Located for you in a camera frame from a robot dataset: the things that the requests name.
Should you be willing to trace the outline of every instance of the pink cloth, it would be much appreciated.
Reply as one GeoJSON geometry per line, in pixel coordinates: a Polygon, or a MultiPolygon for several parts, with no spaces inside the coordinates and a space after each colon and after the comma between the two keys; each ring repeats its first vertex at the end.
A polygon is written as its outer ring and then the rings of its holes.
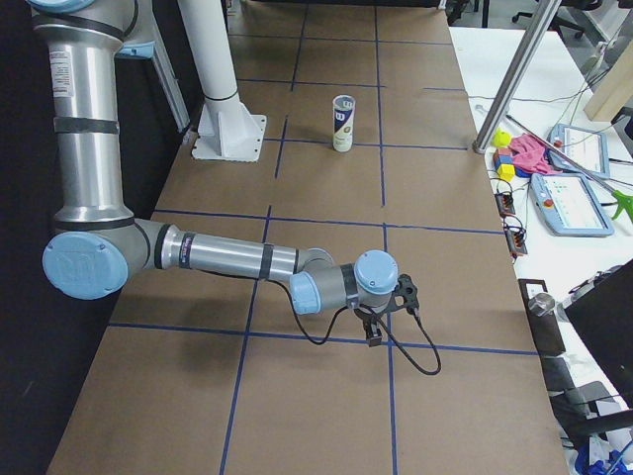
{"type": "Polygon", "coordinates": [[[537,139],[528,134],[515,137],[510,142],[510,150],[514,152],[512,163],[527,173],[551,175],[559,173],[545,160],[545,147],[537,139]]]}

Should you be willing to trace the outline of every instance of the brown tiled surface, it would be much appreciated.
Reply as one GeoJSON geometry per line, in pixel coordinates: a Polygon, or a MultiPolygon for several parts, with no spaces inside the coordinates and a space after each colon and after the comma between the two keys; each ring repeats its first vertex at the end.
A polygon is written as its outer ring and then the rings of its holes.
{"type": "MultiPolygon", "coordinates": [[[[338,263],[385,246],[419,288],[443,370],[421,376],[393,346],[368,348],[349,311],[335,341],[310,345],[274,284],[147,271],[122,293],[49,473],[568,473],[487,173],[468,151],[466,95],[423,89],[462,87],[445,13],[234,3],[240,96],[269,118],[260,159],[194,161],[191,137],[154,219],[323,247],[338,263]],[[376,26],[399,42],[378,43],[380,71],[376,26]],[[331,149],[338,94],[357,100],[347,153],[331,149]]],[[[331,315],[302,321],[322,335],[331,315]]],[[[392,329],[422,342],[406,313],[392,329]]],[[[411,353],[434,365],[429,349],[411,353]]]]}

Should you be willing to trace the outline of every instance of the white can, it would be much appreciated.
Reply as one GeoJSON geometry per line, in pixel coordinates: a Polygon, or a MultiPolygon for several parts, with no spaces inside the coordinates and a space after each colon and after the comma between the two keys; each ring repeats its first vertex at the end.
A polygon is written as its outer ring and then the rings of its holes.
{"type": "Polygon", "coordinates": [[[336,96],[332,101],[334,110],[334,137],[332,145],[336,151],[352,148],[354,132],[354,109],[356,100],[352,96],[336,96]]]}

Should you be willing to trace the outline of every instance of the white desk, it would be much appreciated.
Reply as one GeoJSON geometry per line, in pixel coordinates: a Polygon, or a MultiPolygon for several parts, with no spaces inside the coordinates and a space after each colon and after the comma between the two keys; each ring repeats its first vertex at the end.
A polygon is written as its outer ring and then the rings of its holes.
{"type": "MultiPolygon", "coordinates": [[[[493,101],[473,96],[495,97],[523,32],[467,28],[450,30],[466,91],[471,98],[475,125],[479,129],[485,114],[477,110],[476,106],[481,104],[489,109],[493,101]]],[[[549,100],[572,96],[584,86],[586,84],[583,76],[558,35],[549,32],[534,55],[514,97],[549,100]]],[[[585,115],[583,108],[591,95],[590,90],[583,94],[573,124],[598,131],[609,124],[594,123],[585,115]]],[[[554,124],[570,122],[573,106],[561,118],[569,101],[570,99],[547,104],[513,100],[509,113],[536,134],[547,138],[554,124]]],[[[500,126],[514,136],[523,132],[508,121],[504,121],[500,126]]],[[[631,156],[617,132],[608,129],[605,133],[609,157],[630,161],[631,156]]],[[[493,168],[492,150],[494,149],[491,148],[485,157],[488,169],[493,168]]],[[[614,178],[633,182],[633,166],[611,163],[610,167],[611,176],[614,178]]],[[[514,178],[511,185],[518,188],[526,182],[525,179],[514,178]]],[[[618,183],[612,184],[626,194],[633,194],[633,188],[618,183]]],[[[604,190],[593,183],[591,185],[601,202],[613,201],[604,190]]],[[[625,214],[613,222],[615,234],[610,237],[555,237],[545,228],[532,199],[527,197],[524,190],[525,188],[514,195],[516,214],[523,223],[527,222],[528,255],[519,257],[514,264],[517,278],[543,279],[553,297],[557,301],[563,301],[570,289],[593,276],[596,271],[624,264],[633,258],[633,224],[625,214]]],[[[607,210],[612,214],[615,207],[609,207],[607,210]]],[[[596,368],[595,362],[571,325],[561,323],[561,333],[568,350],[566,358],[570,363],[575,383],[581,386],[600,380],[609,391],[613,391],[612,394],[616,394],[615,389],[596,368]]]]}

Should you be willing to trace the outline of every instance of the black band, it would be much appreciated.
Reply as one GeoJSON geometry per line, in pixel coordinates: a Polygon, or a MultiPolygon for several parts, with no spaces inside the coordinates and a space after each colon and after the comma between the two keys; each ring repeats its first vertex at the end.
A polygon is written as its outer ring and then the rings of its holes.
{"type": "Polygon", "coordinates": [[[99,230],[116,230],[131,226],[135,223],[134,216],[114,221],[59,221],[55,220],[55,227],[65,231],[99,231],[99,230]]]}
{"type": "Polygon", "coordinates": [[[138,0],[135,0],[135,12],[132,15],[132,21],[130,22],[130,25],[123,32],[123,37],[124,38],[126,38],[133,31],[133,29],[136,26],[136,21],[137,20],[138,20],[138,0]]]}
{"type": "Polygon", "coordinates": [[[93,32],[103,33],[123,41],[124,35],[121,30],[108,25],[106,23],[88,20],[87,18],[73,17],[72,15],[64,15],[61,13],[41,12],[33,17],[33,27],[42,27],[45,25],[64,25],[66,27],[82,28],[84,30],[92,30],[93,32]]]}
{"type": "Polygon", "coordinates": [[[117,121],[87,119],[85,117],[55,117],[52,120],[56,134],[119,134],[117,121]]]}
{"type": "Polygon", "coordinates": [[[223,97],[222,99],[216,99],[215,97],[209,97],[207,94],[205,94],[205,97],[206,97],[207,99],[209,99],[210,101],[217,101],[217,102],[220,102],[220,101],[227,101],[227,100],[228,100],[228,99],[230,99],[231,97],[235,97],[235,95],[236,95],[236,94],[237,94],[237,90],[235,89],[235,92],[233,92],[230,96],[223,97]]]}
{"type": "Polygon", "coordinates": [[[182,269],[191,269],[189,259],[191,257],[191,244],[194,241],[195,235],[195,233],[185,233],[185,235],[182,236],[180,255],[178,256],[178,266],[182,269]]]}
{"type": "Polygon", "coordinates": [[[295,266],[293,267],[293,274],[297,273],[298,267],[299,267],[299,250],[295,249],[295,266]]]}
{"type": "Polygon", "coordinates": [[[160,231],[158,232],[158,236],[156,236],[156,244],[154,245],[154,267],[157,269],[162,269],[162,247],[165,244],[165,236],[167,236],[167,232],[171,228],[171,225],[162,225],[160,227],[160,231]]]}
{"type": "Polygon", "coordinates": [[[149,261],[149,255],[150,255],[150,251],[151,251],[151,244],[149,243],[149,237],[147,237],[147,233],[145,232],[145,230],[137,222],[135,222],[135,228],[137,228],[138,232],[142,234],[142,236],[145,238],[145,244],[147,244],[147,248],[146,248],[147,249],[147,255],[145,256],[145,264],[142,265],[143,267],[145,267],[145,265],[149,261]]]}
{"type": "Polygon", "coordinates": [[[343,285],[345,286],[345,301],[349,306],[354,303],[358,305],[358,287],[356,285],[356,275],[354,275],[354,266],[352,264],[343,264],[340,266],[340,271],[343,274],[343,285]]]}
{"type": "Polygon", "coordinates": [[[273,249],[272,244],[264,244],[264,251],[261,253],[261,266],[259,267],[258,279],[268,279],[270,277],[270,264],[273,262],[273,249]]]}

